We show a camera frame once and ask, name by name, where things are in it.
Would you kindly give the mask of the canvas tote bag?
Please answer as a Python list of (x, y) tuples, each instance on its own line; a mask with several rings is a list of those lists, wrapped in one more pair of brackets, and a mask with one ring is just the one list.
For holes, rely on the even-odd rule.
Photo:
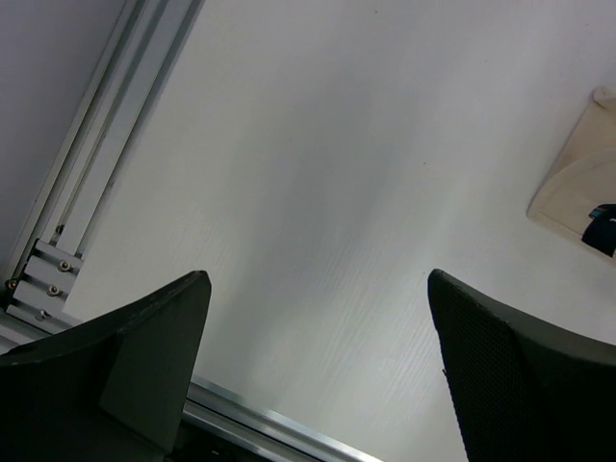
[(594, 89), (526, 216), (615, 261), (615, 88)]

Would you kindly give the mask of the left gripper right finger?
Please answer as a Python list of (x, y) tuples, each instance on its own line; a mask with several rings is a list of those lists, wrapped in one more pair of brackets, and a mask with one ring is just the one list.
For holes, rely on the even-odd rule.
[(471, 461), (612, 461), (615, 347), (433, 270), (428, 303)]

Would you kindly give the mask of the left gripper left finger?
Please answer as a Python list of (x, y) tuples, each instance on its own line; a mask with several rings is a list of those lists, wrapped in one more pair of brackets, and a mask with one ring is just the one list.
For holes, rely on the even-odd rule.
[(212, 284), (154, 293), (1, 356), (4, 461), (161, 461), (171, 453)]

